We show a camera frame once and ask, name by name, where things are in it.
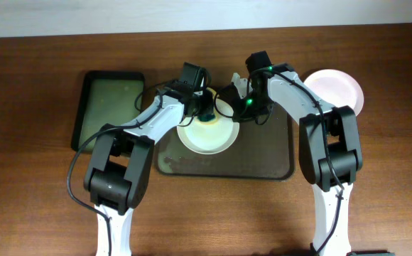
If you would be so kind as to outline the pinkish white plate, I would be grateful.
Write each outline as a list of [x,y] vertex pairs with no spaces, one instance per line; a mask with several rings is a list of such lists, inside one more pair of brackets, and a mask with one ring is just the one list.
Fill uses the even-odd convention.
[[351,107],[358,115],[364,106],[360,84],[349,74],[334,69],[323,69],[310,74],[303,82],[316,95],[336,107]]

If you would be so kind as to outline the white plate with yellow stain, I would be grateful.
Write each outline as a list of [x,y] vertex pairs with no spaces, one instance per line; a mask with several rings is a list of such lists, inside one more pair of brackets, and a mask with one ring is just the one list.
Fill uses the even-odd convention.
[[217,98],[213,110],[216,118],[211,122],[200,122],[195,117],[176,127],[180,141],[189,150],[204,155],[218,154],[235,142],[240,124],[228,118],[234,114],[232,107]]

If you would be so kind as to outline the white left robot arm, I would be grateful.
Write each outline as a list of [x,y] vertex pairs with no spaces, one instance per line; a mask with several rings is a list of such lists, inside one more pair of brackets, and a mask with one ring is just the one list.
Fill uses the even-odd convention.
[[186,117],[212,113],[213,93],[164,88],[139,116],[105,124],[87,139],[94,147],[83,187],[97,215],[97,255],[130,255],[134,209],[148,187],[155,145]]

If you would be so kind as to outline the yellow and green sponge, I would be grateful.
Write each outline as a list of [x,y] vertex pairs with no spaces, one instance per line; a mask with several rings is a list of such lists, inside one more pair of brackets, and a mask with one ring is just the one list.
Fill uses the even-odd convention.
[[199,115],[197,118],[200,122],[211,122],[212,120],[216,118],[216,116],[214,113],[211,113],[211,114]]

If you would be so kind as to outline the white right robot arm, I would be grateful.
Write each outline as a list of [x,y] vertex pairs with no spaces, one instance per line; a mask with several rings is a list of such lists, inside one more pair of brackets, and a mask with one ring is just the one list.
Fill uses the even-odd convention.
[[349,198],[362,150],[357,118],[351,107],[336,107],[309,89],[288,64],[248,64],[244,96],[234,120],[258,119],[280,105],[299,128],[299,165],[312,186],[314,255],[351,255]]

